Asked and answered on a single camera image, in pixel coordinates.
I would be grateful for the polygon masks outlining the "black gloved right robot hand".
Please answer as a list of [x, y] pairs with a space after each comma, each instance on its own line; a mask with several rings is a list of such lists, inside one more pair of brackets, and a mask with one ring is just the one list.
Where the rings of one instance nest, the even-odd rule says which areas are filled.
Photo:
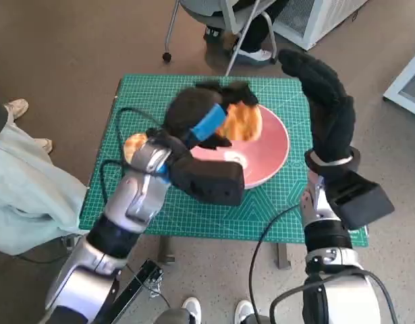
[[356, 114], [337, 72], [307, 53], [282, 49], [278, 61], [285, 74], [297, 78], [310, 107], [312, 148], [324, 163], [351, 156]]

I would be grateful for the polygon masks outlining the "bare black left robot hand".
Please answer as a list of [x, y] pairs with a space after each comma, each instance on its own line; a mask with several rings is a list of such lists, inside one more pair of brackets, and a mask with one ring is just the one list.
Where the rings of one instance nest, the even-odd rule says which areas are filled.
[[232, 142], [258, 140], [262, 116], [258, 99], [245, 81], [221, 85], [197, 82], [183, 89], [169, 104], [163, 128], [189, 149], [215, 150]]

